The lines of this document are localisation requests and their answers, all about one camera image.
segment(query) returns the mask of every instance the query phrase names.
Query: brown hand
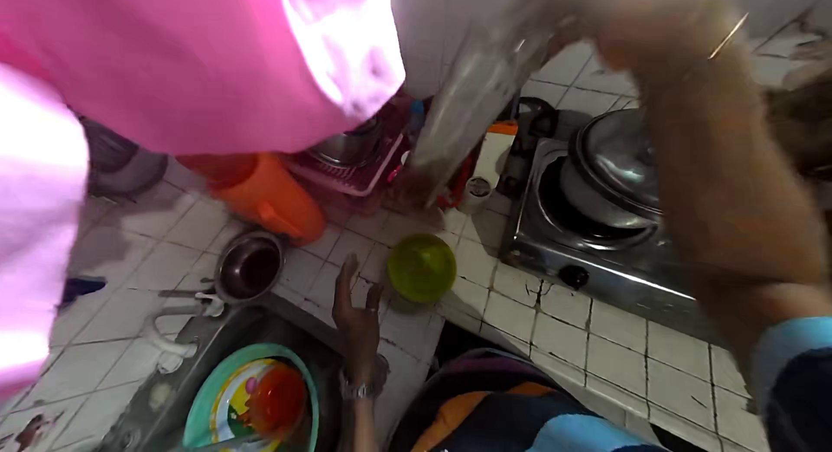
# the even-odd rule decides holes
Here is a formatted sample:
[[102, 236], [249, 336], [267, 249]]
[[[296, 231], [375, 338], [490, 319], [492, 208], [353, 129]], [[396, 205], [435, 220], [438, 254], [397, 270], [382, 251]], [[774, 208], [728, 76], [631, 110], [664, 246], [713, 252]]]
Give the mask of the brown hand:
[[347, 376], [352, 384], [370, 384], [373, 361], [379, 347], [379, 302], [382, 287], [373, 285], [367, 294], [366, 308], [353, 307], [350, 283], [358, 270], [355, 254], [347, 256], [335, 282], [332, 318], [344, 335], [347, 346]]

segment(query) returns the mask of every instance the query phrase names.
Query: metal pot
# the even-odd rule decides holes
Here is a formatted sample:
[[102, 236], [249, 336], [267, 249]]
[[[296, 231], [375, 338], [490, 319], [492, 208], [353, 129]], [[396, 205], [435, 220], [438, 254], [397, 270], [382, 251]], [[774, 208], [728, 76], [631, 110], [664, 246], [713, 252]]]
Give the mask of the metal pot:
[[343, 168], [366, 165], [378, 152], [383, 123], [372, 117], [354, 130], [346, 131], [309, 149], [312, 156], [325, 163]]
[[658, 223], [656, 168], [640, 111], [609, 112], [581, 129], [569, 143], [561, 186], [572, 206], [599, 223], [616, 228]]
[[280, 278], [286, 252], [274, 234], [253, 231], [228, 244], [214, 271], [216, 294], [234, 304], [271, 291]]

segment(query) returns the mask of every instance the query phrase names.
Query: sink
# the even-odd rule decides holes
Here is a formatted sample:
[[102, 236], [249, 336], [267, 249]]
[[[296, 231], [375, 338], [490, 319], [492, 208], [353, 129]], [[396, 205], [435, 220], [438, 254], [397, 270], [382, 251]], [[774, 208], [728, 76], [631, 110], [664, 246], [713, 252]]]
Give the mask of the sink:
[[[100, 450], [163, 452], [180, 445], [191, 403], [214, 367], [246, 345], [266, 342], [290, 348], [306, 363], [318, 386], [320, 405], [315, 452], [336, 450], [342, 426], [338, 373], [345, 352], [337, 330], [268, 294], [226, 306], [219, 317], [193, 317], [176, 341], [195, 341], [199, 345], [196, 355], [173, 373], [153, 373], [133, 395]], [[375, 367], [377, 384], [383, 385], [384, 358], [378, 356]]]

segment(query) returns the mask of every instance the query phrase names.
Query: cooking pot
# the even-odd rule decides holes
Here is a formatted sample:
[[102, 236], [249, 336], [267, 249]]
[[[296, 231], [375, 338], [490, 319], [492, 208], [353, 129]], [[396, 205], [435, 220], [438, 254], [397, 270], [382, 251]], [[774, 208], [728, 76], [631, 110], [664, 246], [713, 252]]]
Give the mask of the cooking pot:
[[616, 228], [658, 223], [656, 168], [640, 110], [596, 117], [569, 143], [561, 187], [569, 203], [588, 218]]
[[372, 117], [354, 130], [333, 135], [309, 149], [312, 156], [343, 168], [364, 166], [378, 152], [383, 123]]

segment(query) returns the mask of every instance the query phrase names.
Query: plastic bowl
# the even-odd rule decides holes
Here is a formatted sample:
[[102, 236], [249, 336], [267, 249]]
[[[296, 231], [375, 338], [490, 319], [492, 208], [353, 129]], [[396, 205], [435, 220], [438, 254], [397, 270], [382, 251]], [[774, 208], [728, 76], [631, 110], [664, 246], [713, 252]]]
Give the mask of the plastic bowl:
[[431, 303], [453, 286], [457, 260], [448, 244], [435, 235], [411, 234], [390, 251], [387, 275], [404, 298]]

